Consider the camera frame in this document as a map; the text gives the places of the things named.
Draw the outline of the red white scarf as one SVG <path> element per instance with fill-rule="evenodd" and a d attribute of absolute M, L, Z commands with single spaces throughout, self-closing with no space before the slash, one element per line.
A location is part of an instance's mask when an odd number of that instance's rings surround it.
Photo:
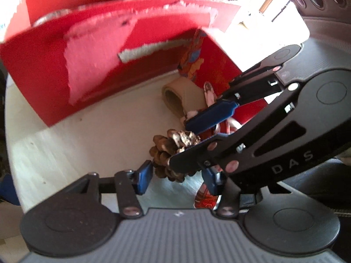
<path fill-rule="evenodd" d="M 206 134 L 208 131 L 211 131 L 211 136 L 173 156 L 170 161 L 171 168 L 179 173 L 187 173 L 214 166 L 219 172 L 223 171 L 226 175 L 234 172 L 238 167 L 238 161 L 233 158 L 235 152 L 233 149 L 229 149 L 229 152 L 225 153 L 224 149 L 228 147 L 229 140 L 233 137 L 231 130 L 240 128 L 241 124 L 229 117 L 216 126 L 200 133 Z M 210 194 L 203 181 L 201 188 L 196 194 L 194 206 L 195 208 L 213 209 L 217 204 L 218 197 Z"/>

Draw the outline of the brown pine cone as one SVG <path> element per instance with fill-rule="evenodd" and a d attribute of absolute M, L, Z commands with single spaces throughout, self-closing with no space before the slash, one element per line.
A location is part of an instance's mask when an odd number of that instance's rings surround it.
<path fill-rule="evenodd" d="M 199 169 L 193 172 L 178 173 L 172 170 L 169 160 L 172 156 L 199 144 L 201 138 L 190 131 L 177 131 L 169 129 L 167 136 L 154 135 L 154 146 L 150 148 L 149 154 L 153 158 L 152 165 L 158 178 L 167 178 L 171 182 L 183 183 L 187 176 L 194 176 Z"/>

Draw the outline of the small red gift box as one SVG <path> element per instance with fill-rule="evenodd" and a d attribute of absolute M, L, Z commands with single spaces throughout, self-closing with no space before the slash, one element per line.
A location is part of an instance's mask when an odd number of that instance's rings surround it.
<path fill-rule="evenodd" d="M 180 75 L 203 89 L 207 106 L 213 105 L 242 73 L 208 28 L 195 31 L 178 69 Z"/>

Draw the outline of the large red cardboard box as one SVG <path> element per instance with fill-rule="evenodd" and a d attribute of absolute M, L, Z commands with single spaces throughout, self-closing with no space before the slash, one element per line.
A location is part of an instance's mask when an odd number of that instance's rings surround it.
<path fill-rule="evenodd" d="M 226 30 L 239 8 L 236 0 L 23 0 L 1 60 L 51 126 L 174 70 L 197 28 Z"/>

